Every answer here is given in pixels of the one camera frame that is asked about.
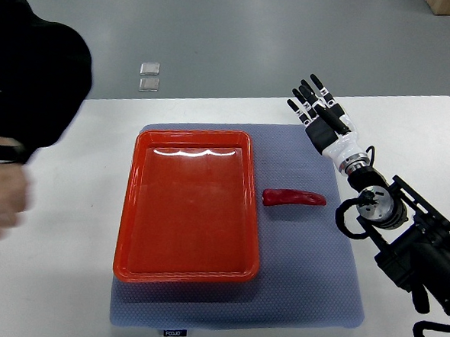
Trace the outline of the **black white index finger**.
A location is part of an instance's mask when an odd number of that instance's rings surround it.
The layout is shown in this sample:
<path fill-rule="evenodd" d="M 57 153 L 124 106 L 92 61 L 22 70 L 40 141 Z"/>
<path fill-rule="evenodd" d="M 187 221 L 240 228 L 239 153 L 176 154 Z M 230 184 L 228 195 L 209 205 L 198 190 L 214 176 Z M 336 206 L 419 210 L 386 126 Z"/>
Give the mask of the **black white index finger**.
<path fill-rule="evenodd" d="M 310 79 L 317 87 L 320 93 L 320 100 L 328 107 L 332 108 L 336 104 L 336 100 L 329 92 L 329 89 L 323 85 L 323 83 L 317 78 L 315 74 L 310 74 Z"/>

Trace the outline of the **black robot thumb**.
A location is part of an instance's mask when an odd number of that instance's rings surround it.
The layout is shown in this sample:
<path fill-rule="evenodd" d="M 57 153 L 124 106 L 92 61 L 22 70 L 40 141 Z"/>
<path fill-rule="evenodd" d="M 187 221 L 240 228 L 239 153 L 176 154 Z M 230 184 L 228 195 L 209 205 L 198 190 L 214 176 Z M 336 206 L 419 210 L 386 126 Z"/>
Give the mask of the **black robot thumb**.
<path fill-rule="evenodd" d="M 345 125 L 332 111 L 328 108 L 323 108 L 320 104 L 315 106 L 315 111 L 318 116 L 322 118 L 324 122 L 326 122 L 331 129 L 334 130 L 335 133 L 338 134 L 347 134 L 350 132 L 350 128 Z"/>

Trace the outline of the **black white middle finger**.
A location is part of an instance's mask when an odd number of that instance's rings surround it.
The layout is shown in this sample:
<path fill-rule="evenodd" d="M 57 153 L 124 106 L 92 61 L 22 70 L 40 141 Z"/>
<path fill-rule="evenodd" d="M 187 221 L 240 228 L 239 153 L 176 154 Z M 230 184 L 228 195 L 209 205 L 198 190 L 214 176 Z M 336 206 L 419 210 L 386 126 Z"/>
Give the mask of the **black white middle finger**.
<path fill-rule="evenodd" d="M 303 95 L 303 97 L 306 99 L 306 101 L 310 104 L 312 108 L 316 106 L 326 108 L 325 102 L 315 94 L 309 83 L 304 79 L 301 79 L 299 92 Z"/>

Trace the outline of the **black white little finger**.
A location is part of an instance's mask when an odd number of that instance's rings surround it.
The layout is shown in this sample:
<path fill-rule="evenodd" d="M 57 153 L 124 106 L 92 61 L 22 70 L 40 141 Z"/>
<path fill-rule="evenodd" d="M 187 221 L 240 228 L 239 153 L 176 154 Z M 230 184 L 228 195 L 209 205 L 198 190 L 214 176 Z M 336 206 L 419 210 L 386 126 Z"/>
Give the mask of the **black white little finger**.
<path fill-rule="evenodd" d="M 304 126 L 309 126 L 311 124 L 310 117 L 302 111 L 291 99 L 287 100 L 287 105 L 294 111 L 298 116 L 298 119 Z"/>

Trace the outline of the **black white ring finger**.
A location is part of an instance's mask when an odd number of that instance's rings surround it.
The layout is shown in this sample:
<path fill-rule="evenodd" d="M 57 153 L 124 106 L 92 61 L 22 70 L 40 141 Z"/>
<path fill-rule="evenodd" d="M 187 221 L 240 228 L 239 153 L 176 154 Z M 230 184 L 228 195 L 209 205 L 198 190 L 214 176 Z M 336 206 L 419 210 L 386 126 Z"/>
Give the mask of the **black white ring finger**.
<path fill-rule="evenodd" d="M 314 108 L 310 106 L 310 104 L 306 101 L 303 95 L 299 92 L 300 89 L 293 88 L 291 91 L 294 94 L 295 98 L 301 103 L 301 105 L 305 108 L 308 115 L 311 119 L 315 119 L 317 117 L 317 112 Z"/>

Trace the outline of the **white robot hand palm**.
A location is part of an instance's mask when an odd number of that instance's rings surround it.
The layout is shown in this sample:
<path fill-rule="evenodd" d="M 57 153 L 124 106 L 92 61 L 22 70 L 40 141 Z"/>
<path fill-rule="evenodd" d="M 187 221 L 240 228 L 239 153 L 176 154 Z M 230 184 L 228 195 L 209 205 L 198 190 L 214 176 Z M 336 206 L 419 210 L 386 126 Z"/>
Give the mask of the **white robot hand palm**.
<path fill-rule="evenodd" d="M 323 120 L 319 111 L 336 115 L 349 132 L 337 133 Z M 311 123 L 306 127 L 310 141 L 319 154 L 333 161 L 338 171 L 353 172 L 370 165 L 370 157 L 358 145 L 358 132 L 355 125 L 340 104 L 326 107 L 324 104 L 314 103 L 309 106 L 307 112 L 311 116 Z"/>

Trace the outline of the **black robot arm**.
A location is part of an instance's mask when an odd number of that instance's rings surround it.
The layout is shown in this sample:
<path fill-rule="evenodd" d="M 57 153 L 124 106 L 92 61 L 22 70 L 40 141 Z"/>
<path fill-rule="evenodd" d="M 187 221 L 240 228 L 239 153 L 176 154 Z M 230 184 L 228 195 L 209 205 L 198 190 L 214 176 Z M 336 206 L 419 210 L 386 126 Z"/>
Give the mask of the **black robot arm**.
<path fill-rule="evenodd" d="M 336 209 L 345 236 L 371 239 L 378 267 L 407 291 L 416 312 L 430 311 L 434 297 L 450 318 L 450 222 L 402 178 L 392 183 L 374 169 L 375 148 L 362 149 L 348 114 L 317 78 L 301 80 L 288 105 L 304 125 L 317 152 L 333 162 L 357 191 Z M 426 320 L 413 326 L 413 337 L 450 337 L 450 323 Z"/>

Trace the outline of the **black sleeved forearm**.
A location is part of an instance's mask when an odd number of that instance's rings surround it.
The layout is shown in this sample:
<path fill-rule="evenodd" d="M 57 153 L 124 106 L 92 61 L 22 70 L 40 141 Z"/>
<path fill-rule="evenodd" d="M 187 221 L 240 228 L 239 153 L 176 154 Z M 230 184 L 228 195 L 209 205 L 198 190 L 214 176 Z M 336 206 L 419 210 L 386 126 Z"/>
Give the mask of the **black sleeved forearm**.
<path fill-rule="evenodd" d="M 26 0 L 0 0 L 0 137 L 25 161 L 56 143 L 92 87 L 92 56 L 71 27 Z"/>

